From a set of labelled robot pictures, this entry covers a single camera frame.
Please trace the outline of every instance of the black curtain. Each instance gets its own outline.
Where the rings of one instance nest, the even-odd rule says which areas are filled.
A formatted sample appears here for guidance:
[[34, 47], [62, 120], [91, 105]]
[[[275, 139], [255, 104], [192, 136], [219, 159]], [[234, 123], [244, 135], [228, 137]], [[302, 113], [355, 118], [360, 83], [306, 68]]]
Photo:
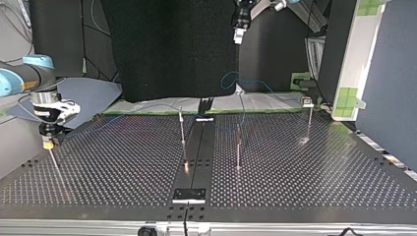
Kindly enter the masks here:
[[101, 0], [113, 54], [131, 102], [231, 94], [237, 70], [233, 0]]

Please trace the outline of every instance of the gray fabric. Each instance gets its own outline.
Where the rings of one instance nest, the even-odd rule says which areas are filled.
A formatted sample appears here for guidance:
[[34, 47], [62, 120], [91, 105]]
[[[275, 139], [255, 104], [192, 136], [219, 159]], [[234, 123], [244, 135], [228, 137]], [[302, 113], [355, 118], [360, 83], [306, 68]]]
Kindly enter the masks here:
[[417, 169], [417, 1], [387, 3], [357, 127]]

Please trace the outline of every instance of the metal bracket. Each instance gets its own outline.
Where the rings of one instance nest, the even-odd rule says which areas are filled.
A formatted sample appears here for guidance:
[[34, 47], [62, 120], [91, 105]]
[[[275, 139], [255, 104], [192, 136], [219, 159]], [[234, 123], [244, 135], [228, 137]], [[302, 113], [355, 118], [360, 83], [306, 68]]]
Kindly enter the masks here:
[[206, 189], [176, 189], [172, 203], [174, 204], [204, 204]]

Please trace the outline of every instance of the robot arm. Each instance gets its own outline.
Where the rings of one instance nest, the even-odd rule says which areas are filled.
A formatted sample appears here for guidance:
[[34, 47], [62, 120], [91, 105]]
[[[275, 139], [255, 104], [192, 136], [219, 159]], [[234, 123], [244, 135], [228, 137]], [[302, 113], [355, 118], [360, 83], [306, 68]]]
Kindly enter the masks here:
[[265, 8], [273, 8], [276, 12], [295, 4], [300, 0], [236, 0], [232, 26], [235, 28], [234, 41], [242, 44], [243, 35], [251, 27], [252, 20]]
[[61, 144], [63, 125], [81, 111], [74, 101], [62, 99], [53, 70], [51, 58], [43, 55], [26, 56], [24, 64], [18, 66], [0, 61], [0, 97], [30, 93], [34, 115], [41, 121], [39, 133], [46, 149]]

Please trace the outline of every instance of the perforated metal table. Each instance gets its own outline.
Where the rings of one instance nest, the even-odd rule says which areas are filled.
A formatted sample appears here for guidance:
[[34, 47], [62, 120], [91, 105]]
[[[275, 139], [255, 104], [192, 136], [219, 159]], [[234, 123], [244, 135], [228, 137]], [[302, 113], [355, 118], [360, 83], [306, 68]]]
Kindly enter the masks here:
[[[178, 117], [113, 118], [58, 148], [59, 170], [43, 154], [2, 179], [0, 218], [417, 224], [417, 183], [325, 114], [186, 117], [185, 155]], [[173, 204], [178, 188], [206, 203]]]

